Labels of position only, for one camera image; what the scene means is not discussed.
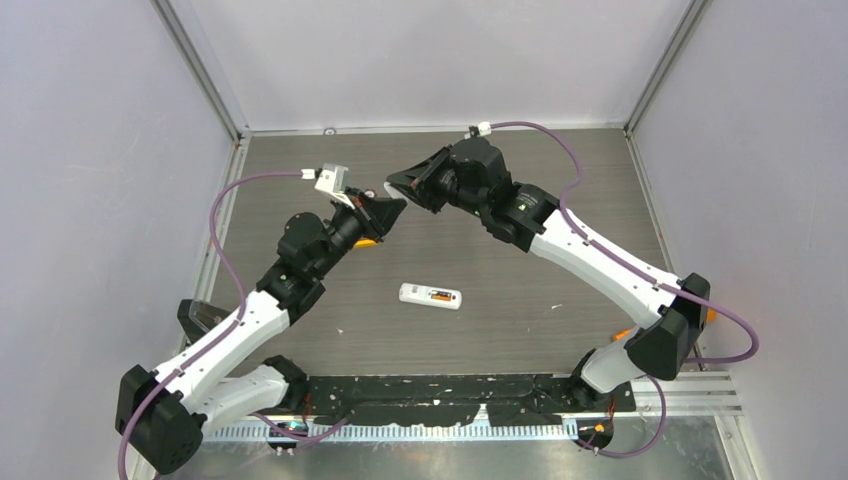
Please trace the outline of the white remote control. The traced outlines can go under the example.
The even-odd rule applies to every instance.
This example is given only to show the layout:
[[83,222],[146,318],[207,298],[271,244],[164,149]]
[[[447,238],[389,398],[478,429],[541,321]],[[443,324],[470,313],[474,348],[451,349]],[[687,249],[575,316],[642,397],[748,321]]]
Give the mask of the white remote control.
[[400,285],[398,299],[402,303],[448,310],[458,310],[463,301],[458,290],[412,283]]

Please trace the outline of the white battery cover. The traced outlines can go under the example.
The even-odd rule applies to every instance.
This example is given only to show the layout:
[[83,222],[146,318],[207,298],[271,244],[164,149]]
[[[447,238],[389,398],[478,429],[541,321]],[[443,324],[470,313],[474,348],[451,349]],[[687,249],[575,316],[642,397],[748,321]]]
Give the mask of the white battery cover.
[[406,200],[406,196],[389,183],[384,184],[384,190],[386,191],[387,195],[392,199]]

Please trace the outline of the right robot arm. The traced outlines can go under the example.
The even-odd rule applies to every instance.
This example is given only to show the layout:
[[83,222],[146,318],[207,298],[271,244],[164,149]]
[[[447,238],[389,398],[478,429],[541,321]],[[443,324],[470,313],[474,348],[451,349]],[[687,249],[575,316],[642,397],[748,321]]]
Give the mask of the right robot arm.
[[644,375],[675,379],[704,329],[706,279],[681,279],[609,242],[544,189],[513,180],[503,153],[482,137],[390,174],[385,188],[432,213],[451,205],[474,215],[495,239],[565,268],[631,317],[633,330],[590,350],[567,379],[565,400],[578,411],[598,409]]

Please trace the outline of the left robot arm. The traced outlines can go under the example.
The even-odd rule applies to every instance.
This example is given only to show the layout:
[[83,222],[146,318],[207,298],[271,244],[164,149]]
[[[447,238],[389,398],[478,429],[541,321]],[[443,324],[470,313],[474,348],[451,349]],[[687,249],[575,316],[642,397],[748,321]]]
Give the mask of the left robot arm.
[[259,346],[304,316],[324,293],[323,280],[361,239],[381,242],[407,203],[370,198],[349,189],[323,220],[294,215],[277,246],[277,260],[243,304],[220,324],[153,370],[129,369],[119,384],[115,429],[121,434],[119,476],[134,448],[159,474],[179,470],[205,435],[258,410],[298,412],[307,398],[306,376],[281,356],[230,385],[222,379]]

